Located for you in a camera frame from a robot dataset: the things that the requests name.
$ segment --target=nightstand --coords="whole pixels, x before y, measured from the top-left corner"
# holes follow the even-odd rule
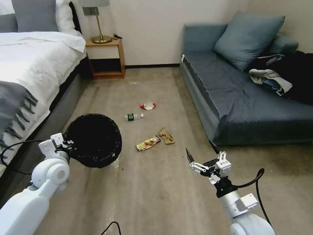
[[[124,78],[125,59],[121,39],[102,44],[89,39],[86,48],[94,79]]]

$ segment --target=crumpled paper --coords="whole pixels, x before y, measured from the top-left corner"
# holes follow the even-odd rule
[[[163,140],[165,144],[174,144],[175,140],[173,138],[173,136],[171,136],[171,134],[169,134],[164,127],[162,127],[162,129],[160,130],[158,136],[160,136]]]

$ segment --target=white pillow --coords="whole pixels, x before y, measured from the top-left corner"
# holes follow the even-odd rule
[[[73,22],[72,9],[69,6],[71,0],[56,0],[55,20],[59,32],[78,36]],[[15,13],[12,0],[0,0],[0,15]]]
[[[12,0],[0,0],[0,15],[13,14]]]
[[[73,22],[72,9],[69,6],[71,0],[56,0],[55,19],[59,31],[78,36]]]

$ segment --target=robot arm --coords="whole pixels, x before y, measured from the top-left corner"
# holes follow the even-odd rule
[[[58,133],[39,144],[46,158],[33,170],[30,185],[1,208],[0,234],[34,234],[48,212],[52,195],[66,187],[69,157],[65,151],[72,142],[66,145],[63,141],[62,134]]]
[[[266,220],[249,213],[250,209],[257,206],[257,199],[252,193],[241,197],[238,188],[229,180],[231,163],[226,159],[226,152],[218,151],[213,143],[211,145],[218,154],[217,159],[200,164],[194,161],[186,149],[187,158],[190,168],[202,176],[208,177],[211,184],[215,186],[216,196],[220,199],[224,211],[232,222],[231,234],[275,235],[272,226]]]

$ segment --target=carpet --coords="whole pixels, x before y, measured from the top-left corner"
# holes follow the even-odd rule
[[[153,110],[139,107],[147,101]],[[123,235],[229,234],[230,221],[209,180],[189,170],[185,148],[199,163],[216,158],[179,68],[128,69],[125,79],[91,81],[68,124],[85,113],[112,118],[123,139],[120,157],[109,167],[70,163],[67,188],[55,194],[36,234],[98,235],[115,220]],[[124,115],[143,113],[128,122]],[[161,127],[175,143],[163,141],[138,152],[135,145]],[[312,144],[225,146],[231,180],[244,184],[265,168],[260,194],[276,234],[313,230]],[[255,187],[240,190],[242,196]],[[263,217],[260,207],[252,210]],[[107,234],[118,234],[114,227]]]

